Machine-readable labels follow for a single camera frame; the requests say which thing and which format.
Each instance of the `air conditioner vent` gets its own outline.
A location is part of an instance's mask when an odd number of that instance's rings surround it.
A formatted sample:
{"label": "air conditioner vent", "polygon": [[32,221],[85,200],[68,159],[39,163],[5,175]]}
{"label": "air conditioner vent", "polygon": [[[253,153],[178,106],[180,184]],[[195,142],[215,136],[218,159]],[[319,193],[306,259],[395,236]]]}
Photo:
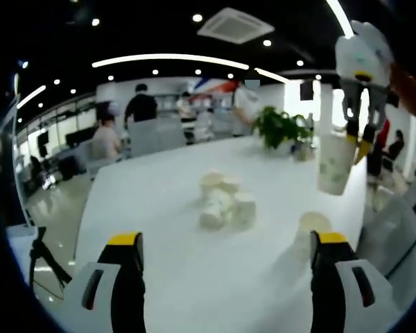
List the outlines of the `air conditioner vent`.
{"label": "air conditioner vent", "polygon": [[224,8],[197,32],[198,35],[243,44],[274,31],[274,27],[244,12]]}

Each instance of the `desk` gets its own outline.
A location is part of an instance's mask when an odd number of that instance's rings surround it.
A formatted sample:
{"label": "desk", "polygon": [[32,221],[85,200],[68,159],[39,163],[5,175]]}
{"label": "desk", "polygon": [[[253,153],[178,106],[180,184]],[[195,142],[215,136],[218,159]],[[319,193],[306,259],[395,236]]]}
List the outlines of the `desk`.
{"label": "desk", "polygon": [[[257,198],[244,232],[199,227],[198,181],[216,168]],[[316,189],[315,161],[274,157],[256,139],[226,139],[102,168],[78,235],[76,269],[114,234],[144,233],[145,322],[156,332],[310,332],[311,273],[290,255],[298,221],[322,212],[355,248],[363,224],[365,160],[343,196]]]}

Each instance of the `ceiling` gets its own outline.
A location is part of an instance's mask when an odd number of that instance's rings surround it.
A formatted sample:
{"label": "ceiling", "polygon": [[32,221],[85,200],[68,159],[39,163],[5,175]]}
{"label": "ceiling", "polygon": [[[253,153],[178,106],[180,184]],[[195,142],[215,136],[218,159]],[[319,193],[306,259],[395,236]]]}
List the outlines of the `ceiling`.
{"label": "ceiling", "polygon": [[[416,7],[403,6],[401,15],[377,0],[340,2],[349,19],[378,26],[389,39],[397,61],[416,75]],[[242,71],[182,60],[144,60],[97,69],[91,66],[107,58],[145,53],[213,56],[272,72],[298,69],[298,60],[304,61],[302,69],[334,69],[334,44],[343,33],[325,0],[267,3],[228,2],[229,7],[275,27],[274,32],[242,45],[196,35],[204,22],[193,22],[194,14],[200,13],[206,20],[225,7],[211,1],[184,5],[176,1],[61,0],[1,5],[1,14],[7,19],[1,21],[0,31],[12,31],[15,36],[1,45],[1,95],[10,91],[10,77],[16,71],[21,76],[22,97],[47,85],[45,92],[21,109],[22,117],[29,120],[40,112],[39,102],[49,108],[70,99],[72,88],[77,94],[90,92],[107,82],[108,75],[130,80],[151,77],[153,69],[159,70],[158,76],[192,76],[195,69],[201,69],[203,75],[222,78]],[[93,18],[100,19],[98,26],[91,25]],[[266,39],[272,46],[262,45]],[[18,60],[27,60],[29,66],[21,69]],[[53,85],[56,78],[60,85]]]}

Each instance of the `floor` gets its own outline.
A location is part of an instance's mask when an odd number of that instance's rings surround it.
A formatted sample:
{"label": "floor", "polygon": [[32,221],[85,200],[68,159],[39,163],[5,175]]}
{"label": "floor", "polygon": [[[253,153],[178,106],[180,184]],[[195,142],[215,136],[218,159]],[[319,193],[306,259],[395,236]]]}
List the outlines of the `floor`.
{"label": "floor", "polygon": [[[37,226],[46,226],[44,243],[55,260],[70,275],[74,275],[74,257],[80,220],[85,208],[92,182],[87,174],[58,183],[48,190],[39,190],[28,199],[27,208]],[[364,223],[368,222],[386,205],[391,195],[406,190],[406,183],[388,189],[388,185],[377,190],[367,186]],[[34,274],[36,296],[48,309],[55,308],[63,299],[60,283],[43,259],[36,263]]]}

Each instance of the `curved light strip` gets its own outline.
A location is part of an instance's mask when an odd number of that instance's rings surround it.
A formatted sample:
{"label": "curved light strip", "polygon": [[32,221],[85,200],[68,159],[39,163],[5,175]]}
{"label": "curved light strip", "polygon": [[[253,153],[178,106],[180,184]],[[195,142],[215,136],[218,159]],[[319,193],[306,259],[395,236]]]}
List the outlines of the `curved light strip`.
{"label": "curved light strip", "polygon": [[348,18],[342,9],[339,0],[327,0],[328,6],[330,6],[331,10],[338,19],[340,27],[342,28],[344,35],[346,38],[350,38],[354,36],[352,25],[349,23]]}
{"label": "curved light strip", "polygon": [[282,83],[289,83],[290,80],[287,78],[284,78],[283,76],[271,73],[270,71],[266,71],[265,69],[261,69],[261,68],[254,68],[256,70],[257,73],[266,76],[267,78],[272,78],[276,81],[282,82]]}
{"label": "curved light strip", "polygon": [[46,89],[46,85],[43,85],[41,87],[38,87],[36,90],[34,90],[33,92],[31,92],[27,97],[25,97],[24,99],[22,99],[17,104],[17,109],[20,109],[23,105],[25,105],[26,103],[28,103],[31,99],[33,99],[34,97],[36,97],[38,94],[40,94],[41,92],[43,92],[45,89]]}
{"label": "curved light strip", "polygon": [[153,53],[153,54],[137,54],[137,55],[127,55],[125,57],[112,58],[107,60],[102,60],[98,62],[93,62],[92,67],[102,67],[106,65],[118,64],[119,62],[127,61],[136,61],[136,60],[159,60],[159,59],[172,59],[172,60],[193,60],[193,61],[202,61],[210,62],[211,64],[225,65],[236,67],[240,69],[249,69],[250,66],[242,64],[240,62],[206,57],[204,55],[192,55],[192,54],[177,54],[177,53]]}

